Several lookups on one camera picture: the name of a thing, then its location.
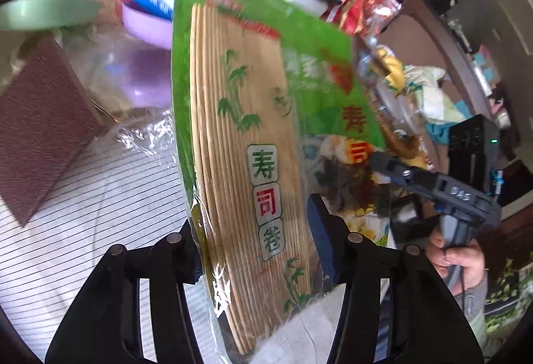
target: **clear plastic bag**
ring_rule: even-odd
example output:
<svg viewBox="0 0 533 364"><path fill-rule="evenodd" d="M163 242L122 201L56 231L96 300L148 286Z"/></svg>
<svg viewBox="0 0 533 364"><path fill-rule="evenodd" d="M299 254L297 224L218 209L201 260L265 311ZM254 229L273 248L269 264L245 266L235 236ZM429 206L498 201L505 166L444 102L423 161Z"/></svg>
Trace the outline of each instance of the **clear plastic bag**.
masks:
<svg viewBox="0 0 533 364"><path fill-rule="evenodd" d="M388 189L366 163L384 141L350 37L334 26L283 0L177 0L175 10L191 224L228 355L248 362L328 291L306 221L311 193L386 244Z"/></svg>
<svg viewBox="0 0 533 364"><path fill-rule="evenodd" d="M113 137L129 151L160 157L159 163L165 167L177 164L174 120L170 109L146 108L138 111L137 116L129 116L114 125L106 134L108 137ZM168 155L169 149L173 149L174 154Z"/></svg>
<svg viewBox="0 0 533 364"><path fill-rule="evenodd" d="M111 23L64 30L63 49L90 98L113 119L137 109L170 107L170 51Z"/></svg>

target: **finger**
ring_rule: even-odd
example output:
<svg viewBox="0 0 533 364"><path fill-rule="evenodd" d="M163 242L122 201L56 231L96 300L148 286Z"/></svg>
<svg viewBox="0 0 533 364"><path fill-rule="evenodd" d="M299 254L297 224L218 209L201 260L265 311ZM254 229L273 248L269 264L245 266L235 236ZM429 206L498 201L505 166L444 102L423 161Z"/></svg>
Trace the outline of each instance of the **finger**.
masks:
<svg viewBox="0 0 533 364"><path fill-rule="evenodd" d="M470 248L473 248L475 250L478 250L478 251L482 251L481 250L481 246L479 245L479 242L476 241L476 239L472 239L470 241L470 244L468 245Z"/></svg>
<svg viewBox="0 0 533 364"><path fill-rule="evenodd" d="M448 269L445 268L444 266L435 265L435 263L433 263L433 267L435 268L435 270L437 271L437 273L440 275L441 278L446 278L448 276Z"/></svg>
<svg viewBox="0 0 533 364"><path fill-rule="evenodd" d="M460 293L463 293L464 291L468 289L472 289L473 287L478 286L482 281L483 277L485 276L484 270L474 270L472 268L464 268L464 288L463 284L458 281L455 283L455 285L451 289L452 295L459 295Z"/></svg>
<svg viewBox="0 0 533 364"><path fill-rule="evenodd" d="M426 257L434 265L439 265L439 266L450 266L451 265L451 263L446 259L446 254L444 253L442 248L439 248L430 242L426 246Z"/></svg>
<svg viewBox="0 0 533 364"><path fill-rule="evenodd" d="M439 227L435 227L431 232L430 242L438 248L444 247L444 237Z"/></svg>
<svg viewBox="0 0 533 364"><path fill-rule="evenodd" d="M478 248L450 248L446 251L445 259L452 265L460 265L465 268L483 270L485 267L483 252Z"/></svg>

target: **sandpaper sheet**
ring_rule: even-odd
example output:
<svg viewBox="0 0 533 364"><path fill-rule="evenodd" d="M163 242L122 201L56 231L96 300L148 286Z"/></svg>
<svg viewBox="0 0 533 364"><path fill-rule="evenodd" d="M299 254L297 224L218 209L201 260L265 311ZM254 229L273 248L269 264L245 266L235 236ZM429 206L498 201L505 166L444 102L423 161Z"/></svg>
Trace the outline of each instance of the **sandpaper sheet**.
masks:
<svg viewBox="0 0 533 364"><path fill-rule="evenodd" d="M63 50L45 38L0 96L0 196L21 225L102 128Z"/></svg>

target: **bamboo mat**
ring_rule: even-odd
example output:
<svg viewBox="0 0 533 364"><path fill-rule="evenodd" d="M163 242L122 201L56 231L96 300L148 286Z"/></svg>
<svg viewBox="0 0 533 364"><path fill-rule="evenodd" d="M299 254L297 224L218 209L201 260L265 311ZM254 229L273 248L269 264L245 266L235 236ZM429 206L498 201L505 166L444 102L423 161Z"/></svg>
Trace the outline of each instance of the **bamboo mat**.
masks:
<svg viewBox="0 0 533 364"><path fill-rule="evenodd" d="M195 5L190 56L207 248L213 270L221 272L217 287L230 284L226 315L239 352L247 354L310 294L314 246L298 140L292 114L283 116L275 102L287 91L281 48L216 8ZM281 219L271 219L276 215Z"/></svg>

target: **pink item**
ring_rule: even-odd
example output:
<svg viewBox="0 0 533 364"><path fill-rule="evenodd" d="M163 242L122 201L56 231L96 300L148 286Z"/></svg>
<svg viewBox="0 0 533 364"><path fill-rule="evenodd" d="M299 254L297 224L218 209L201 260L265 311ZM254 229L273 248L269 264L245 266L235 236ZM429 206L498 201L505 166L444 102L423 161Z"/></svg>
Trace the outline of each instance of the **pink item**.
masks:
<svg viewBox="0 0 533 364"><path fill-rule="evenodd" d="M133 1L122 4L124 28L143 42L170 50L172 47L172 21L147 14Z"/></svg>

